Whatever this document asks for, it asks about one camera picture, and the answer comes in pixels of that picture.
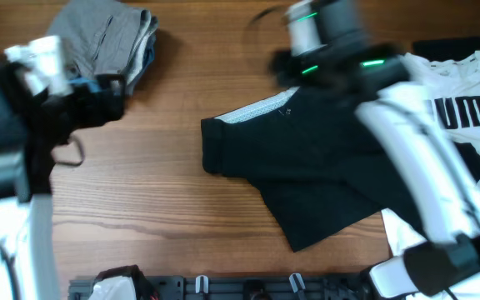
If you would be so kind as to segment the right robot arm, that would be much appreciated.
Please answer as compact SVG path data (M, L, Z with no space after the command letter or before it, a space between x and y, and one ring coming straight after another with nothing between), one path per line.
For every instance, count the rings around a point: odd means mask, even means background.
M368 293L434 296L480 274L480 190L425 105L397 46L371 44L349 1L300 1L285 12L288 59L273 71L283 85L336 88L382 145L408 187L425 239L371 267Z

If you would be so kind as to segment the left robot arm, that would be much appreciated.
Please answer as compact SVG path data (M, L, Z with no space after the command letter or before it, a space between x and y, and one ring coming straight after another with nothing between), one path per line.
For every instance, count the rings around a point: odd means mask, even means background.
M58 299L50 175L73 132L120 119L123 77L69 82L65 96L33 94L12 65L0 69L0 299Z

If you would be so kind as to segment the white Puma t-shirt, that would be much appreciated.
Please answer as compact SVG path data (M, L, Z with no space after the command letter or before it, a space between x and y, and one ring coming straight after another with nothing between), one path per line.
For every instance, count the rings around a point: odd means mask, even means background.
M473 146L480 157L480 51L462 61L428 60L406 53L401 60L412 79L427 89L426 104L458 146ZM480 175L473 175L480 188ZM387 240L392 254L425 242L423 236L397 214L382 210ZM457 299L480 299L480 274L451 287Z

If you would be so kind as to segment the grey folded garment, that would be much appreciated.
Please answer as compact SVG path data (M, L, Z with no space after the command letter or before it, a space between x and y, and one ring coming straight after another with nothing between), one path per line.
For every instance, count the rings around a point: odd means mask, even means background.
M47 34L64 41L81 77L122 75L131 96L154 60L157 30L158 19L147 9L115 0L71 0Z

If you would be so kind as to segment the black shorts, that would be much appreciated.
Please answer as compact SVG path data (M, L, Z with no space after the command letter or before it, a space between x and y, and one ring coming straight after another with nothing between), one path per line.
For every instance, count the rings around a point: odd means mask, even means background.
M330 92L290 88L201 130L203 169L253 185L295 252L385 208L422 227L377 139Z

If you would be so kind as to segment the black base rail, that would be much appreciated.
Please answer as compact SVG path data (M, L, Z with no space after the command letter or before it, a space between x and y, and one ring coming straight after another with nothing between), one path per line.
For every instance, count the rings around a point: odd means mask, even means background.
M164 300L347 300L380 299L365 272L304 276L294 272L281 277L147 276Z

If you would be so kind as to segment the black garment at back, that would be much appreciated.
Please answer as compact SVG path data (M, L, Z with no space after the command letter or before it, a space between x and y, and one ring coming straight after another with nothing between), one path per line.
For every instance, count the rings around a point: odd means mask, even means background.
M415 55L429 61L460 61L480 51L480 37L450 37L436 40L421 40L412 43Z

